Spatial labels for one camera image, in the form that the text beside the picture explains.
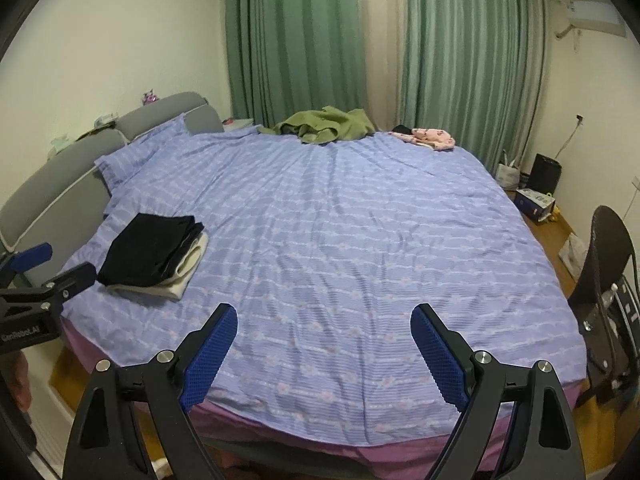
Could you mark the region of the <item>person's hand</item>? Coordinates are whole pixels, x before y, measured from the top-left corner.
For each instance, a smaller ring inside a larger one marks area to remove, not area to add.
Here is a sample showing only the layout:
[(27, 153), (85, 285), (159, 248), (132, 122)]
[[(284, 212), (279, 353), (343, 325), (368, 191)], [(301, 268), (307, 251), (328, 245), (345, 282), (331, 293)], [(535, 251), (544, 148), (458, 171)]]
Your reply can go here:
[(23, 352), (18, 352), (15, 359), (11, 391), (18, 409), (26, 413), (32, 405), (32, 393), (28, 377), (28, 362)]

